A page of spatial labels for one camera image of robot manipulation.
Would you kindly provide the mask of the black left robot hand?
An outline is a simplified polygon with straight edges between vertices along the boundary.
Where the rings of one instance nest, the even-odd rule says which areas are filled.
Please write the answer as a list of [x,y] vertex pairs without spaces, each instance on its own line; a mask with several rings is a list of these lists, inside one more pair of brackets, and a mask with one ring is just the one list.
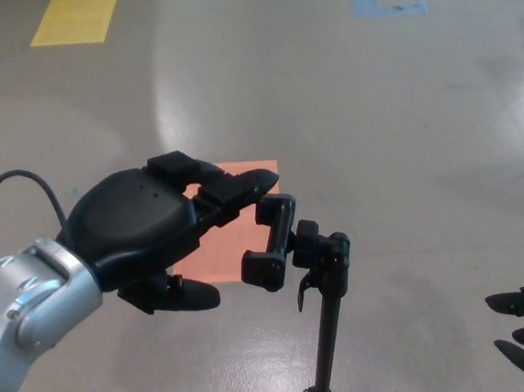
[[262,200],[279,180],[267,169],[232,175],[180,151],[150,158],[141,168],[105,177],[68,217],[62,243],[90,267],[100,290],[144,313],[204,311],[220,292],[204,281],[167,272],[221,228]]

